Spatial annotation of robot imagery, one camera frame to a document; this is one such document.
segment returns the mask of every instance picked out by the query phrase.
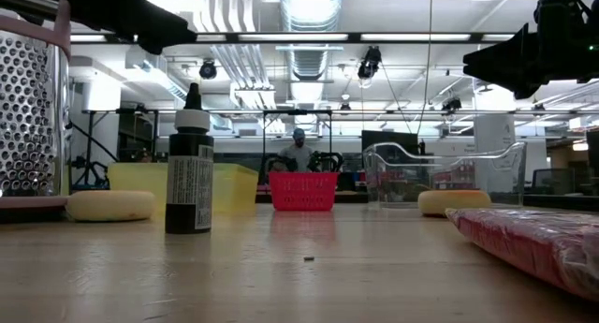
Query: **black chair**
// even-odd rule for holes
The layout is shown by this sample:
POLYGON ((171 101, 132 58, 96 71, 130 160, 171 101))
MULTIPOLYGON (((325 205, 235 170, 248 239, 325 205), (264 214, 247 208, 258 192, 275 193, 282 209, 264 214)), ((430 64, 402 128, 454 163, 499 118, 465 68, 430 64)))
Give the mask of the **black chair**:
POLYGON ((575 192, 573 169, 536 169, 534 171, 532 194, 563 196, 575 192))

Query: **black bottle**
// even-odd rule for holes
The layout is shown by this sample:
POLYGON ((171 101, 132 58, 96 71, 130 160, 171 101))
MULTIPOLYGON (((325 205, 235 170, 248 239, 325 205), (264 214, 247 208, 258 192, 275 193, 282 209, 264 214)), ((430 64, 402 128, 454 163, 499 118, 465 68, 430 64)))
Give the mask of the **black bottle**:
POLYGON ((214 139, 207 136, 210 114, 202 110, 192 83, 183 110, 175 115, 177 133, 168 138, 168 191, 165 230, 172 234, 209 232, 212 227, 214 139))

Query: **baseball cap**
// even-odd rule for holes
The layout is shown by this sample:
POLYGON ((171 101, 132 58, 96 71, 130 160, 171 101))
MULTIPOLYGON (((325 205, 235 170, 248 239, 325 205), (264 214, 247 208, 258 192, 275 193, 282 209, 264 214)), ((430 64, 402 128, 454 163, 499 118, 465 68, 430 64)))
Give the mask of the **baseball cap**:
POLYGON ((293 139, 305 139, 306 138, 306 133, 303 132, 302 129, 295 129, 293 131, 293 139))

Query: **man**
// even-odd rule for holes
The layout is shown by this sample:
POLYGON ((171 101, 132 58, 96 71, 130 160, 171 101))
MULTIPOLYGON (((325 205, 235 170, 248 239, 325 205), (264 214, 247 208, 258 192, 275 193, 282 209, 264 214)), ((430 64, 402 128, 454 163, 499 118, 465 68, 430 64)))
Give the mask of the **man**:
POLYGON ((293 141, 295 143, 289 147, 284 148, 279 153, 279 156, 295 159, 298 162, 298 172, 307 172, 308 164, 310 163, 310 156, 314 153, 309 146, 304 145, 306 140, 306 134, 302 129, 298 128, 293 131, 293 141))

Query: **white bottle cap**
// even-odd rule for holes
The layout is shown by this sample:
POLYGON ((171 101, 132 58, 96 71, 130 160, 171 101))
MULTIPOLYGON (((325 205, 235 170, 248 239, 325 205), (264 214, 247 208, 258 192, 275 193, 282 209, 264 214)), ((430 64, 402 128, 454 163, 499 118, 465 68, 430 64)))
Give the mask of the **white bottle cap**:
POLYGON ((175 114, 175 128, 198 127, 210 130, 210 114, 204 110, 179 110, 175 114))

